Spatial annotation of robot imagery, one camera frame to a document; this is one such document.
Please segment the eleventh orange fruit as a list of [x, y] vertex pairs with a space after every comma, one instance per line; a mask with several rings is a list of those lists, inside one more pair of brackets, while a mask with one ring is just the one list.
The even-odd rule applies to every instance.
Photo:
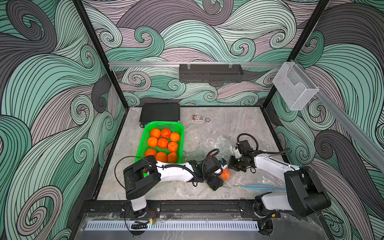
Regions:
[[228, 181], [231, 177], [231, 173], [228, 169], [223, 169], [223, 172], [222, 174], [220, 175], [220, 177], [224, 180], [224, 181]]

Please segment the blue-zip bag of oranges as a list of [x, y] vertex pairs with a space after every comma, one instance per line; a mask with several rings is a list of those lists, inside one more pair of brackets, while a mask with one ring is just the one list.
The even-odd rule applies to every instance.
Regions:
[[229, 180], [229, 185], [235, 189], [259, 192], [285, 192], [286, 185], [282, 180], [270, 175], [235, 176]]

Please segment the orange fruit taken out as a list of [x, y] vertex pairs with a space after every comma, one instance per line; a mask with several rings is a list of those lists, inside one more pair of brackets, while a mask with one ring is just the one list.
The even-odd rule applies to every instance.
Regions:
[[160, 138], [162, 136], [161, 130], [154, 128], [150, 131], [150, 137], [152, 138]]

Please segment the green-zip bag of oranges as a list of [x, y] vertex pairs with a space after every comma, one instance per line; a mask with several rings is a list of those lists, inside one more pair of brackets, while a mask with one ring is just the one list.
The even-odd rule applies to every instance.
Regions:
[[214, 132], [199, 141], [199, 145], [192, 151], [184, 152], [184, 162], [195, 160], [202, 162], [207, 155], [214, 156], [218, 161], [227, 159], [225, 155], [234, 155], [233, 143], [223, 135]]

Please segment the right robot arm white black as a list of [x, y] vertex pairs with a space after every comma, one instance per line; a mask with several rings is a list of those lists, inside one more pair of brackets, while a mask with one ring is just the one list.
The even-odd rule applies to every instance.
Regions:
[[320, 178], [309, 166], [299, 167], [280, 162], [274, 157], [286, 154], [289, 149], [280, 152], [266, 152], [258, 147], [252, 148], [246, 136], [253, 141], [255, 137], [248, 133], [237, 136], [235, 154], [230, 157], [229, 168], [237, 172], [262, 170], [278, 178], [285, 189], [274, 193], [271, 187], [265, 187], [265, 193], [255, 197], [254, 209], [258, 216], [271, 216], [275, 212], [294, 212], [301, 217], [318, 214], [332, 205]]

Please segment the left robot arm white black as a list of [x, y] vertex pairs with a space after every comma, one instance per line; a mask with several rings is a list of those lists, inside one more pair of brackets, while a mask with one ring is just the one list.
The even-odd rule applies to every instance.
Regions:
[[155, 156], [139, 160], [123, 170], [124, 182], [119, 183], [126, 192], [135, 214], [144, 214], [147, 207], [146, 194], [161, 182], [184, 182], [197, 187], [206, 183], [213, 191], [224, 185], [221, 175], [228, 168], [225, 159], [216, 156], [219, 149], [213, 149], [201, 161], [188, 161], [183, 164], [170, 164], [157, 161]]

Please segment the small card box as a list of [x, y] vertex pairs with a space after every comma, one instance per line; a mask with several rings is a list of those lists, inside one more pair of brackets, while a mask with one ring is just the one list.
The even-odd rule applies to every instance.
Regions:
[[193, 114], [192, 115], [192, 121], [193, 122], [203, 122], [204, 121], [204, 116], [203, 115]]

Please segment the green plastic basket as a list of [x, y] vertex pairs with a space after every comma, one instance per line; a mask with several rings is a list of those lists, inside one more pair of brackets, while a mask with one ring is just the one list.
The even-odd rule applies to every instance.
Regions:
[[137, 151], [137, 158], [135, 159], [135, 161], [139, 161], [140, 159], [144, 158], [145, 157], [145, 152], [146, 150], [148, 149], [154, 149], [157, 153], [158, 152], [163, 152], [163, 153], [166, 153], [167, 155], [169, 153], [171, 153], [168, 148], [167, 149], [161, 149], [159, 148], [158, 146], [155, 147], [155, 148], [150, 148], [147, 144], [147, 141], [148, 139], [150, 138], [150, 131], [154, 128], [157, 128], [159, 130], [162, 130], [164, 128], [168, 128], [171, 130], [171, 132], [177, 132], [180, 134], [181, 136], [181, 139], [176, 142], [179, 147], [178, 147], [178, 150], [176, 151], [177, 155], [178, 155], [178, 161], [176, 162], [176, 164], [181, 164], [183, 162], [183, 150], [184, 150], [184, 134], [185, 134], [185, 128], [184, 126], [179, 123], [179, 122], [165, 122], [165, 121], [154, 121], [154, 122], [150, 122], [149, 124], [147, 124], [144, 128], [144, 132], [142, 134], [142, 138], [141, 138], [141, 141], [140, 141], [140, 145], [139, 145], [139, 148], [138, 148], [138, 151]]

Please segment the black hard case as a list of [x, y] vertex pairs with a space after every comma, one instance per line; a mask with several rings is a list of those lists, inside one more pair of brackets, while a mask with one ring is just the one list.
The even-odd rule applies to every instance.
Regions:
[[144, 104], [139, 124], [143, 128], [154, 121], [179, 122], [180, 117], [181, 111], [178, 103]]

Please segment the clear acrylic wall holder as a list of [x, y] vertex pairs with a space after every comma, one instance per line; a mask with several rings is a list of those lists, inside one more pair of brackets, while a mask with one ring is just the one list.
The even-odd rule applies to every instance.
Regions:
[[291, 111], [302, 110], [319, 91], [305, 69], [296, 62], [283, 63], [273, 85]]

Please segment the black wall tray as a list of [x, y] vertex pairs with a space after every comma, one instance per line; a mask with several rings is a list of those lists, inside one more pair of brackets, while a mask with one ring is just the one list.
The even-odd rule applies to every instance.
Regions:
[[241, 83], [244, 71], [241, 65], [227, 67], [224, 65], [180, 65], [179, 80], [181, 83], [208, 83], [220, 87], [224, 83]]

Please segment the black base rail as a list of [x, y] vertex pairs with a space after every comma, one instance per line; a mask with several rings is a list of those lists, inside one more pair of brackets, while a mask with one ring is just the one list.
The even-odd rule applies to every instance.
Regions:
[[106, 216], [121, 218], [157, 218], [176, 214], [234, 214], [242, 218], [260, 219], [269, 216], [276, 210], [267, 210], [262, 202], [256, 199], [239, 200], [147, 200], [144, 210], [136, 213], [130, 201], [107, 200], [85, 201], [81, 207], [78, 219], [85, 215]]

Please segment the aluminium wall rail right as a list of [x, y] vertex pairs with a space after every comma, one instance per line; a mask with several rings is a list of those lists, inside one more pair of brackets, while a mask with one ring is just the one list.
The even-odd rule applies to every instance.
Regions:
[[355, 140], [356, 144], [364, 152], [364, 155], [370, 159], [374, 167], [381, 172], [384, 171], [384, 149], [380, 147], [375, 140], [371, 139], [353, 118], [346, 112], [347, 94], [344, 94], [342, 87], [338, 86], [330, 74], [315, 69], [316, 74], [311, 75], [302, 65], [292, 60], [289, 63], [294, 64], [299, 70], [299, 80], [307, 85], [314, 85], [315, 97], [317, 97], [329, 110], [332, 116], [342, 125], [342, 127]]

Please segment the aluminium wall rail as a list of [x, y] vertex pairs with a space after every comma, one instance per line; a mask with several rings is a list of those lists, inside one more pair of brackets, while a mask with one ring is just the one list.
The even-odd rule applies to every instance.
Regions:
[[133, 61], [133, 62], [108, 62], [110, 68], [178, 68], [180, 65], [224, 65], [232, 67], [233, 65], [241, 65], [244, 68], [280, 68], [280, 63], [262, 63], [262, 62], [154, 62], [154, 61]]
[[381, 172], [384, 171], [384, 149], [380, 147], [375, 140], [371, 139], [353, 118], [346, 112], [347, 94], [344, 94], [342, 87], [338, 86], [330, 74], [315, 69], [316, 74], [311, 75], [302, 65], [292, 60], [289, 63], [294, 64], [299, 70], [299, 80], [307, 85], [314, 85], [315, 97], [317, 97], [329, 110], [332, 116], [342, 125], [342, 127], [355, 140], [356, 144], [364, 152], [364, 155], [370, 159], [374, 167]]

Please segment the aluminium wall rail back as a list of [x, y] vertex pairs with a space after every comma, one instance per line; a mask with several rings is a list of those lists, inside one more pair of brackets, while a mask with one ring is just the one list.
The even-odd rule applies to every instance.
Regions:
[[180, 65], [224, 65], [232, 67], [233, 65], [241, 65], [244, 68], [280, 68], [280, 63], [262, 63], [262, 62], [154, 62], [154, 61], [133, 61], [133, 62], [108, 62], [110, 68], [178, 68]]

